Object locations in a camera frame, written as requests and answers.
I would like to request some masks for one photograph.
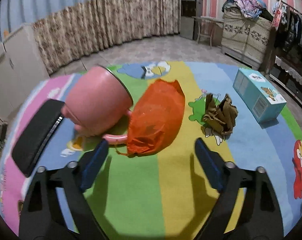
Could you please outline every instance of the tissue box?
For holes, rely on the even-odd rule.
[[[239,68],[233,88],[243,99],[258,123],[278,117],[285,99],[258,71]]]

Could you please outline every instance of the green stripe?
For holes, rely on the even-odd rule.
[[[130,91],[134,103],[147,88],[145,80],[131,78],[116,70],[116,74]],[[111,132],[123,133],[127,123]],[[89,139],[86,151],[93,149],[97,139]],[[125,152],[126,147],[118,147]],[[84,193],[97,221],[107,236],[114,239],[139,239],[165,235],[162,202],[156,155],[128,158],[118,155],[113,147],[92,188]]]
[[[285,119],[288,127],[291,129],[295,139],[302,141],[302,130],[287,106],[284,106],[281,111],[281,115]]]

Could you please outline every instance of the dresser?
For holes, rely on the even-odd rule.
[[[32,89],[49,78],[31,25],[22,25],[0,43],[0,120],[21,106]]]

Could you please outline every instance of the curtain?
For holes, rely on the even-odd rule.
[[[180,0],[90,0],[33,24],[49,73],[92,52],[179,32]]]
[[[180,0],[1,0],[0,42],[32,23],[48,73],[92,52],[179,32]]]

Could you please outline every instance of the blue gripper pad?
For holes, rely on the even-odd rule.
[[[195,154],[212,188],[221,192],[224,187],[224,160],[217,152],[209,150],[202,138],[195,140]]]
[[[95,147],[91,152],[86,152],[82,158],[86,160],[85,167],[82,170],[82,179],[80,189],[82,192],[85,192],[88,188],[91,188],[95,178],[97,177],[105,159],[107,158],[109,152],[109,144],[105,139],[102,139],[101,142]]]

